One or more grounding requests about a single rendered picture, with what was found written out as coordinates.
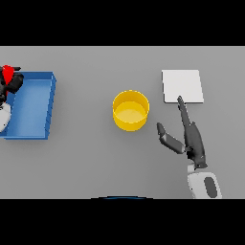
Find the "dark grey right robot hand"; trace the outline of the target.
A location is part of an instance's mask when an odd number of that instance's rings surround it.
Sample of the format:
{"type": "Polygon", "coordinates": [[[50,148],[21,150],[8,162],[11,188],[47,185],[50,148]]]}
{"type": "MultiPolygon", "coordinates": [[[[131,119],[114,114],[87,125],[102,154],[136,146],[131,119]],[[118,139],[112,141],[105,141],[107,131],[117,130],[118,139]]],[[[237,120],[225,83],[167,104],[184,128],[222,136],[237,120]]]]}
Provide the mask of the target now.
{"type": "Polygon", "coordinates": [[[191,122],[189,119],[188,109],[184,103],[181,96],[177,98],[178,109],[181,113],[182,124],[184,127],[184,143],[175,139],[173,136],[169,135],[164,126],[158,122],[157,132],[159,136],[159,141],[162,145],[166,146],[168,149],[174,151],[177,154],[187,154],[189,160],[192,160],[194,168],[206,168],[207,160],[206,153],[203,144],[203,140],[200,131],[195,122],[191,122]]]}

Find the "yellow bowl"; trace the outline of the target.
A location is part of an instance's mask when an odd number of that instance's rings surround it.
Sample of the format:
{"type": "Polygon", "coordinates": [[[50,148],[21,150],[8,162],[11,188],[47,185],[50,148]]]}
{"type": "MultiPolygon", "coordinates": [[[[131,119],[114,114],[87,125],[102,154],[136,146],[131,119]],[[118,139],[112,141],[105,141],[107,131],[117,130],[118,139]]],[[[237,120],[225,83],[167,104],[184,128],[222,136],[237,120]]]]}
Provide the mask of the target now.
{"type": "Polygon", "coordinates": [[[112,116],[115,125],[121,130],[134,132],[141,129],[148,117],[149,101],[136,90],[120,92],[112,103],[112,116]]]}

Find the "blue tray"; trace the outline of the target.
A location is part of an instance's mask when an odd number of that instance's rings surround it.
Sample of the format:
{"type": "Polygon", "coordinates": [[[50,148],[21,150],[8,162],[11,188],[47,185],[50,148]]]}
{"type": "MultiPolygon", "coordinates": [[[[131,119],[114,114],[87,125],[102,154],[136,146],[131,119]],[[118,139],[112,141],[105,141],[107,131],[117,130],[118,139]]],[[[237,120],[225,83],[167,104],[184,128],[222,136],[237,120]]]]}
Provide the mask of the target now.
{"type": "Polygon", "coordinates": [[[11,119],[0,133],[5,140],[47,140],[56,93],[53,72],[23,72],[23,85],[9,93],[11,119]]]}

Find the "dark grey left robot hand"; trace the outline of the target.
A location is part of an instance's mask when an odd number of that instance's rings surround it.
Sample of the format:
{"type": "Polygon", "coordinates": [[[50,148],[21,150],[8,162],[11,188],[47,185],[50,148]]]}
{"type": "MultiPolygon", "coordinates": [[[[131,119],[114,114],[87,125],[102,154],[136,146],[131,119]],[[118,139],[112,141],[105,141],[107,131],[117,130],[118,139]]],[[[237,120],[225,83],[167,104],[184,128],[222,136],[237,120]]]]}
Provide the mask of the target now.
{"type": "Polygon", "coordinates": [[[15,94],[23,85],[24,75],[20,73],[20,67],[13,67],[14,74],[11,82],[8,85],[3,83],[2,67],[0,66],[0,104],[7,101],[8,93],[15,94]]]}

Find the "red beaker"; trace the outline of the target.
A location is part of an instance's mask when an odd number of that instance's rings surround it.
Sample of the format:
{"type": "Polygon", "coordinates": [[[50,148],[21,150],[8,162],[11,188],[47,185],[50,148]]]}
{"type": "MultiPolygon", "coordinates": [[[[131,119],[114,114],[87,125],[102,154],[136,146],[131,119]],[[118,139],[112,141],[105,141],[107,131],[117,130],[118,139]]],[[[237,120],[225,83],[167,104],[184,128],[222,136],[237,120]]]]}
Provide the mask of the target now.
{"type": "Polygon", "coordinates": [[[12,78],[13,78],[13,74],[14,74],[14,68],[11,67],[10,65],[4,65],[2,67],[2,77],[3,77],[3,83],[5,85],[8,85],[12,78]]]}

